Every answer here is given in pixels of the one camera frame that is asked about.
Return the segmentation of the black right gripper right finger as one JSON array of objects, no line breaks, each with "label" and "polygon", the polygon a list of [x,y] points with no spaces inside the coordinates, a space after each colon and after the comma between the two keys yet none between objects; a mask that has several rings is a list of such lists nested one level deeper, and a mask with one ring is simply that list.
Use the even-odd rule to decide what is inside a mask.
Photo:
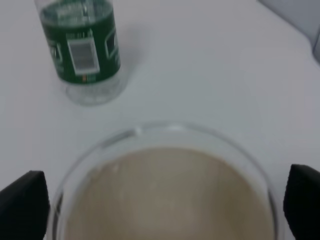
[{"label": "black right gripper right finger", "polygon": [[320,238],[320,172],[293,164],[286,184],[283,211],[296,240]]}]

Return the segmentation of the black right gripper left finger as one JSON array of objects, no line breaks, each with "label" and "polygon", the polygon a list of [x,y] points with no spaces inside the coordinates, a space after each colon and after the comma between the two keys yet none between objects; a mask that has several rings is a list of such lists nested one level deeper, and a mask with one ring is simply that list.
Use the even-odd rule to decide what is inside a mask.
[{"label": "black right gripper left finger", "polygon": [[0,191],[0,238],[42,240],[50,201],[43,171],[31,170]]}]

